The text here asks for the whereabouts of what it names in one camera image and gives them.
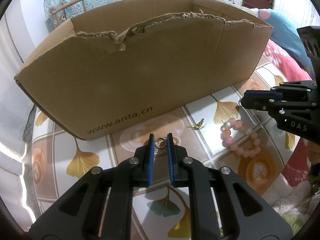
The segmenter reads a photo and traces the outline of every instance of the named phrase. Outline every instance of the cardboard box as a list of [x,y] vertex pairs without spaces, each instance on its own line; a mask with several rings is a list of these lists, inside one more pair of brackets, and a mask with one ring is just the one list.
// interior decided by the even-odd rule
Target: cardboard box
[[94,139],[249,78],[271,33],[214,0],[123,0],[64,22],[15,80],[64,130]]

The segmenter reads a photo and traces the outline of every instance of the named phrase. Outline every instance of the ginkgo leaf print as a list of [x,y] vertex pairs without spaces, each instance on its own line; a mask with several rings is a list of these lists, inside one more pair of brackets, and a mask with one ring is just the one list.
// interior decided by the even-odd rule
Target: ginkgo leaf print
[[274,75],[274,76],[275,76],[276,86],[279,86],[279,84],[284,81],[283,77],[282,76],[277,76],[277,75]]
[[167,195],[159,200],[151,201],[147,206],[158,216],[170,217],[178,215],[180,208],[169,199],[169,189]]
[[99,155],[92,152],[83,152],[79,149],[76,138],[76,154],[67,167],[67,174],[79,179],[91,168],[97,166],[100,162]]
[[238,105],[235,102],[220,102],[214,96],[213,99],[217,103],[217,109],[213,117],[213,122],[215,124],[223,124],[228,121],[231,117],[234,119],[238,119],[238,111],[236,106]]
[[43,124],[44,121],[47,119],[48,119],[48,117],[43,112],[40,112],[40,114],[38,115],[38,117],[36,119],[35,125],[38,127],[41,124]]
[[180,193],[172,187],[168,187],[181,200],[184,207],[184,214],[182,218],[169,230],[169,238],[191,238],[191,215],[190,208],[187,206],[185,200]]
[[292,149],[294,147],[295,140],[296,136],[294,134],[285,132],[284,146],[286,149]]

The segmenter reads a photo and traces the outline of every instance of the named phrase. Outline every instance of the gold ring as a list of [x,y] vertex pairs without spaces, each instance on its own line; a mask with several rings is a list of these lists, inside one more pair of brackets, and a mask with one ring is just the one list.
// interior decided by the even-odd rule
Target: gold ring
[[155,147],[157,148],[157,149],[163,149],[163,148],[165,148],[167,146],[167,139],[165,138],[165,137],[159,137],[159,138],[157,138],[156,140],[155,140]]

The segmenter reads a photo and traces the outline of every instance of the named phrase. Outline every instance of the beaded bracelet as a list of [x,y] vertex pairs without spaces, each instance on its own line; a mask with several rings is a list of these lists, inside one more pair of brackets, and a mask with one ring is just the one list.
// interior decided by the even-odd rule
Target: beaded bracelet
[[[238,144],[233,141],[233,138],[231,135],[231,127],[233,130],[241,130],[245,132],[247,135],[250,136],[250,139],[253,141],[253,147],[251,150],[244,150],[242,147],[238,147]],[[228,121],[226,121],[220,128],[222,134],[221,139],[222,145],[224,147],[229,147],[231,151],[236,152],[236,155],[242,156],[244,158],[254,158],[259,152],[260,152],[260,140],[257,138],[258,135],[256,132],[252,132],[251,128],[248,128],[245,123],[243,123],[241,120],[236,120],[234,118],[230,118]]]

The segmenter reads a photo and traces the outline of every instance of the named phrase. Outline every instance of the patterned tablecloth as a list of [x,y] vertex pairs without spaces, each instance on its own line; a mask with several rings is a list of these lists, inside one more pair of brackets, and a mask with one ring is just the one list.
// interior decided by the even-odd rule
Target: patterned tablecloth
[[[286,81],[283,74],[263,55],[251,78],[246,81],[90,141],[76,140],[38,110],[33,131],[32,162],[41,212],[91,167],[98,165],[107,169],[133,156],[135,149],[148,140],[149,133],[154,133],[157,138],[172,132],[189,156],[208,167],[229,166],[262,194],[284,169],[299,137],[279,130],[276,121],[266,112],[245,110],[238,106],[238,102],[248,89],[269,90],[282,81]],[[241,119],[257,132],[261,152],[254,159],[238,157],[222,146],[220,127],[230,117]],[[201,130],[186,127],[202,118],[206,126]],[[240,130],[232,130],[231,136],[245,149],[252,146],[252,141]],[[164,240],[190,236],[188,189],[169,186],[166,150],[156,149],[153,185],[134,192],[132,239]]]

